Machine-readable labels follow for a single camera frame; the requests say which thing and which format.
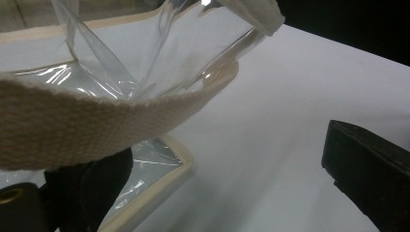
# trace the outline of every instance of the transparent plastic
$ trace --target transparent plastic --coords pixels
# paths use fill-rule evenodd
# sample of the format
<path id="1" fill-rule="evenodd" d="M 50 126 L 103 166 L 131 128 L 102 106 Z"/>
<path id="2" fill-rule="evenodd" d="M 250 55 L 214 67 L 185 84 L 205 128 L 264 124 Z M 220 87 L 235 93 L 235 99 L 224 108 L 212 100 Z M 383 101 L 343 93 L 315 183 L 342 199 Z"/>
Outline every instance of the transparent plastic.
<path id="1" fill-rule="evenodd" d="M 263 39 L 237 46 L 253 26 L 215 0 L 166 0 L 110 18 L 82 14 L 88 1 L 51 2 L 43 17 L 59 26 L 0 33 L 0 54 L 10 54 L 0 56 L 0 72 L 93 97 L 146 100 L 201 89 L 215 71 L 207 68 L 237 58 L 223 54 Z"/>
<path id="2" fill-rule="evenodd" d="M 182 165 L 173 151 L 159 139 L 149 139 L 133 145 L 132 158 L 132 174 L 105 219 L 112 217 L 161 177 Z M 41 187 L 45 183 L 43 171 L 0 170 L 0 189 L 22 182 Z"/>

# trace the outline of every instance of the cotton webbing strap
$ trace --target cotton webbing strap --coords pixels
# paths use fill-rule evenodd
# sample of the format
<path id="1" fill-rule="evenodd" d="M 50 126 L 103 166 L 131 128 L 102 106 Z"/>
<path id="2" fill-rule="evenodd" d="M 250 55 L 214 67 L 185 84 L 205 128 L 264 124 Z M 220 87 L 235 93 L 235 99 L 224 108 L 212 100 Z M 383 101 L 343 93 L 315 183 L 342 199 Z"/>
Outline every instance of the cotton webbing strap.
<path id="1" fill-rule="evenodd" d="M 0 74 L 0 169 L 99 160 L 187 120 L 237 74 L 226 66 L 202 90 L 151 101 L 113 101 Z"/>

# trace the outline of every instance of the beige frame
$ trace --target beige frame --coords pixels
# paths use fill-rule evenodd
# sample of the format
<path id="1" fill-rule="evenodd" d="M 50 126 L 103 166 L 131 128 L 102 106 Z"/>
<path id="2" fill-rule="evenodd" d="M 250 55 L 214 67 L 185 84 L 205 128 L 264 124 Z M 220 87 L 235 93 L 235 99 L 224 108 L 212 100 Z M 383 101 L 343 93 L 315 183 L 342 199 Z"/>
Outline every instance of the beige frame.
<path id="1" fill-rule="evenodd" d="M 178 140 L 165 134 L 160 140 L 167 145 L 183 165 L 170 171 L 148 187 L 120 212 L 102 224 L 99 231 L 129 231 L 148 217 L 182 181 L 189 177 L 192 170 L 192 155 Z"/>
<path id="2" fill-rule="evenodd" d="M 84 22 L 89 28 L 97 29 L 102 27 L 115 26 L 124 23 L 136 22 L 153 17 L 160 12 L 161 8 L 142 14 L 131 14 L 105 19 L 91 20 Z M 13 32 L 0 33 L 0 44 L 13 43 L 18 41 L 43 39 L 63 34 L 60 25 L 35 27 Z"/>

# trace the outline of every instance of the plastic bag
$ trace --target plastic bag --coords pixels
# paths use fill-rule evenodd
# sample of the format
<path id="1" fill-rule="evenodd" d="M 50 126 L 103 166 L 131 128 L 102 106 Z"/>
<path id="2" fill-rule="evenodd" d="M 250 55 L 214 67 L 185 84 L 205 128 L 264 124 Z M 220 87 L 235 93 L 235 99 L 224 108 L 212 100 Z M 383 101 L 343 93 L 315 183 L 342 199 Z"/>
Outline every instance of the plastic bag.
<path id="1" fill-rule="evenodd" d="M 2 54 L 14 54 L 0 58 L 0 72 L 93 97 L 141 100 L 201 89 L 212 75 L 205 68 L 264 35 L 238 47 L 253 26 L 217 1 L 167 0 L 127 23 L 102 19 L 108 26 L 100 28 L 84 24 L 65 1 L 52 3 L 64 35 L 0 44 Z M 31 52 L 21 56 L 24 48 Z"/>

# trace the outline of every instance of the black object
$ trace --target black object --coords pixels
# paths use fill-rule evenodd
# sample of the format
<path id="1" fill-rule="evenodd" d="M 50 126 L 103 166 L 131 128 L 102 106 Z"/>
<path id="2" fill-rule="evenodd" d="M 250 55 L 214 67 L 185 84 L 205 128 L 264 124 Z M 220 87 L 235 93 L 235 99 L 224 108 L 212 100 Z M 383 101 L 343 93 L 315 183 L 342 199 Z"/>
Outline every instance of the black object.
<path id="1" fill-rule="evenodd" d="M 60 231 L 97 231 L 132 165 L 129 148 L 98 161 L 46 171 L 48 194 L 60 212 Z"/>
<path id="2" fill-rule="evenodd" d="M 23 183 L 0 190 L 0 232 L 48 232 L 36 185 Z"/>
<path id="3" fill-rule="evenodd" d="M 410 66 L 407 0 L 278 0 L 285 24 Z"/>
<path id="4" fill-rule="evenodd" d="M 331 121 L 322 166 L 380 231 L 410 231 L 409 152 L 363 128 Z"/>
<path id="5" fill-rule="evenodd" d="M 132 150 L 57 170 L 46 184 L 0 190 L 0 232 L 97 231 L 132 172 Z"/>

